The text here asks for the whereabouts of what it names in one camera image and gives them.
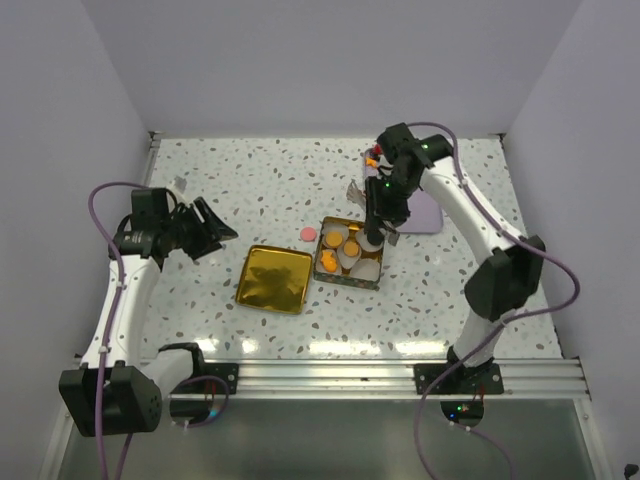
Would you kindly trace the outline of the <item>orange star cookie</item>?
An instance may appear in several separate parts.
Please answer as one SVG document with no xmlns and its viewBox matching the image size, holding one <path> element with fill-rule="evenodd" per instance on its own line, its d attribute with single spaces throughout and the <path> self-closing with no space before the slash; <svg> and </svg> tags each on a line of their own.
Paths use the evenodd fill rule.
<svg viewBox="0 0 640 480">
<path fill-rule="evenodd" d="M 322 267 L 329 273 L 335 273 L 338 270 L 339 262 L 336 259 L 334 252 L 325 250 L 321 254 Z"/>
</svg>

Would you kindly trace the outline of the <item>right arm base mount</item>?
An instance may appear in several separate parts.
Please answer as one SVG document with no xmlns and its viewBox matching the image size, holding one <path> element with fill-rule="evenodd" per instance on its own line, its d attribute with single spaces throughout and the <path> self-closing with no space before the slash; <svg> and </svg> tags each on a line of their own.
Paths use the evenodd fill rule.
<svg viewBox="0 0 640 480">
<path fill-rule="evenodd" d="M 413 366 L 416 393 L 424 391 L 444 372 L 450 363 L 417 363 Z M 431 390 L 435 395 L 501 395 L 505 392 L 498 364 L 487 362 L 479 367 L 460 366 Z"/>
</svg>

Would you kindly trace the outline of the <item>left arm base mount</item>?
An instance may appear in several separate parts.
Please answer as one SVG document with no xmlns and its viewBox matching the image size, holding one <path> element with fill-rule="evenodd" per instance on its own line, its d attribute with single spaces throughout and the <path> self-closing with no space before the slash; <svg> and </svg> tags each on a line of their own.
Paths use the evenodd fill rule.
<svg viewBox="0 0 640 480">
<path fill-rule="evenodd" d="M 238 363 L 206 363 L 200 373 L 181 382 L 172 394 L 235 395 L 239 378 Z"/>
</svg>

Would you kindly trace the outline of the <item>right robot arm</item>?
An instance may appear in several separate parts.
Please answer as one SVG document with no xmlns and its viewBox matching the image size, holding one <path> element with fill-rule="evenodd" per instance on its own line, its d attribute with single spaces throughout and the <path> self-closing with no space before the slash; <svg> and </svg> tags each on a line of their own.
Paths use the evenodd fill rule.
<svg viewBox="0 0 640 480">
<path fill-rule="evenodd" d="M 450 131 L 419 139 L 406 123 L 390 126 L 376 144 L 391 169 L 365 181 L 367 241 L 379 246 L 411 216 L 408 200 L 417 190 L 431 196 L 471 249 L 476 271 L 466 281 L 469 316 L 450 347 L 445 379 L 468 392 L 481 380 L 481 368 L 494 358 L 499 327 L 537 291 L 544 242 L 525 237 L 498 212 L 464 172 Z"/>
</svg>

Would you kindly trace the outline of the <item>metal tongs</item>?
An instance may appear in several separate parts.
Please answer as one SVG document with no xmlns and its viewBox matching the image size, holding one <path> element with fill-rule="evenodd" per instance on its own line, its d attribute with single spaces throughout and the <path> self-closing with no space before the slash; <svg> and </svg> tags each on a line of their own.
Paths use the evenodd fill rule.
<svg viewBox="0 0 640 480">
<path fill-rule="evenodd" d="M 384 243 L 393 247 L 397 245 L 399 233 L 377 212 L 374 194 L 359 189 L 356 181 L 352 180 L 347 186 L 346 198 L 363 209 L 365 213 L 364 235 L 369 244 L 374 247 L 382 246 Z"/>
</svg>

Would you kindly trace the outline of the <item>green cookie tin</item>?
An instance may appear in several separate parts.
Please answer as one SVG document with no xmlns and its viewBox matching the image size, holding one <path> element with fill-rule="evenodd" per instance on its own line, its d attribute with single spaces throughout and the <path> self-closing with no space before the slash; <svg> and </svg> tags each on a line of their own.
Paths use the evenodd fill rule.
<svg viewBox="0 0 640 480">
<path fill-rule="evenodd" d="M 385 242 L 368 241 L 364 223 L 326 216 L 319 231 L 312 276 L 315 280 L 365 290 L 378 290 Z"/>
</svg>

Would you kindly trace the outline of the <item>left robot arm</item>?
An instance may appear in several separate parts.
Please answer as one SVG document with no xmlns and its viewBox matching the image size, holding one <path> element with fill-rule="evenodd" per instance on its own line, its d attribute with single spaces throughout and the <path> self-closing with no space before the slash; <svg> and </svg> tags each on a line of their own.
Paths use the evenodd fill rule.
<svg viewBox="0 0 640 480">
<path fill-rule="evenodd" d="M 165 260 L 174 251 L 197 261 L 236 238 L 197 197 L 185 201 L 166 187 L 135 188 L 131 211 L 113 233 L 105 232 L 109 283 L 91 343 L 77 368 L 65 370 L 59 392 L 84 437 L 154 431 L 162 404 L 172 392 L 209 387 L 229 397 L 236 392 L 234 364 L 216 372 L 195 342 L 162 346 L 148 364 L 141 361 L 149 300 Z"/>
</svg>

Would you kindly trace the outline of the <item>gold tin lid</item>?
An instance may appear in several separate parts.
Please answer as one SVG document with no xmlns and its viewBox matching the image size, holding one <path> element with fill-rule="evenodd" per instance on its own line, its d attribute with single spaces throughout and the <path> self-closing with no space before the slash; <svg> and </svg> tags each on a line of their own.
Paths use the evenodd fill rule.
<svg viewBox="0 0 640 480">
<path fill-rule="evenodd" d="M 311 254 L 275 246 L 253 245 L 245 259 L 235 301 L 273 313 L 303 310 L 312 273 Z"/>
</svg>

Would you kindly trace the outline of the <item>pink round cookie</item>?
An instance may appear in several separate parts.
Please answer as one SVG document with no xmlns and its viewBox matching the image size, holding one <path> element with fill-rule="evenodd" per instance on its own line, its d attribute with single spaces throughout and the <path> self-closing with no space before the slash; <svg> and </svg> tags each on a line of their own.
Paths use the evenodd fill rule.
<svg viewBox="0 0 640 480">
<path fill-rule="evenodd" d="M 316 239 L 317 232 L 312 227 L 305 227 L 300 231 L 300 239 L 305 242 L 312 242 Z"/>
</svg>

